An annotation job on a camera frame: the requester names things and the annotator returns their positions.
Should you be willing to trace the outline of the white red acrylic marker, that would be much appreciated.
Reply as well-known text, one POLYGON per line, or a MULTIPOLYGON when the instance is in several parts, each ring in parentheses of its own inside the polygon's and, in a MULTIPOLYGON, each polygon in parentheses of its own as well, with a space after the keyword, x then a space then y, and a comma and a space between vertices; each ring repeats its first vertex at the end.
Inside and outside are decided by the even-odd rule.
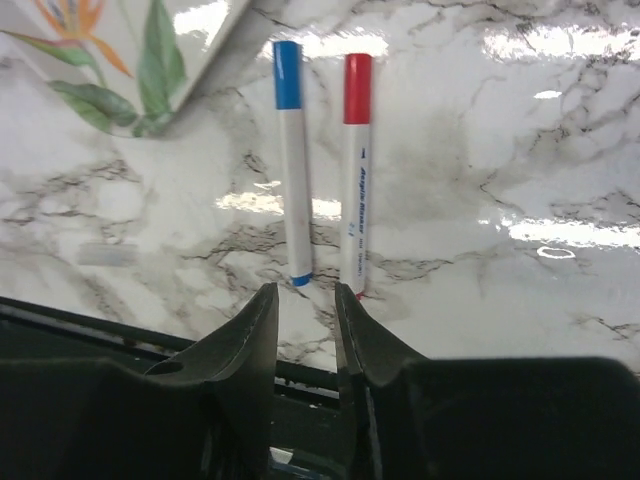
POLYGON ((366 285, 371 120, 348 125, 343 117, 341 175, 340 280, 362 296, 366 285))

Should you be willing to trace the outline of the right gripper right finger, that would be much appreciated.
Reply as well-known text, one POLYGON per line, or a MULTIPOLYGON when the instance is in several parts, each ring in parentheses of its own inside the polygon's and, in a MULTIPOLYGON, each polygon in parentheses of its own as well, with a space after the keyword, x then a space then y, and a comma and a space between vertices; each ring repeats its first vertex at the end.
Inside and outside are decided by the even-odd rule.
POLYGON ((335 287, 350 479, 635 479, 639 382, 598 357, 427 358, 335 287))

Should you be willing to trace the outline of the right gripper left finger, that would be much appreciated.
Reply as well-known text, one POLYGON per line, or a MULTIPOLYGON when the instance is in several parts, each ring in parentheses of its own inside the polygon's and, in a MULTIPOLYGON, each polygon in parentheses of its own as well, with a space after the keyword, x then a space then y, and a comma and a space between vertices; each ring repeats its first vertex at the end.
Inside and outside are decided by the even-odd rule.
POLYGON ((269 470, 278 293, 262 286, 145 372, 54 348, 1 319, 5 479, 261 479, 269 470))

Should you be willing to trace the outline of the white blue acrylic marker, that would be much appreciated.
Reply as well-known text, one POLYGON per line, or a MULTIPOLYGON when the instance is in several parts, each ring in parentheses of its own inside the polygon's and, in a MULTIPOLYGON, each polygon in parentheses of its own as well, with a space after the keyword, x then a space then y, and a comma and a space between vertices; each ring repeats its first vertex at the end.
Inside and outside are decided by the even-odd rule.
POLYGON ((283 211, 291 283, 307 285, 312 278, 311 198, 306 160, 305 117, 298 110, 278 110, 284 187, 283 211))

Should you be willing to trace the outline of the blue pen cap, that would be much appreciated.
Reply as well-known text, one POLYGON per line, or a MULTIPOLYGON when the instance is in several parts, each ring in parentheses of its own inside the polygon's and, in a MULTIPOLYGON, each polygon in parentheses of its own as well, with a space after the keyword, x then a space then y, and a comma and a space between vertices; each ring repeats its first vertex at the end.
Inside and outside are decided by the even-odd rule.
POLYGON ((278 110, 302 108, 301 51, 294 41, 273 43, 275 102, 278 110))

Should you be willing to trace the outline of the red pen cap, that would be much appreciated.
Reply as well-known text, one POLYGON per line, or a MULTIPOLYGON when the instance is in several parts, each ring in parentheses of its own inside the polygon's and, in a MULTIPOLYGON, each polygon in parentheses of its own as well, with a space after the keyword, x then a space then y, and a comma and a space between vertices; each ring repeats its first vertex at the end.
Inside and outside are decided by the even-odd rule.
POLYGON ((366 125, 371 120, 373 60, 369 54, 354 53, 345 57, 344 123, 366 125))

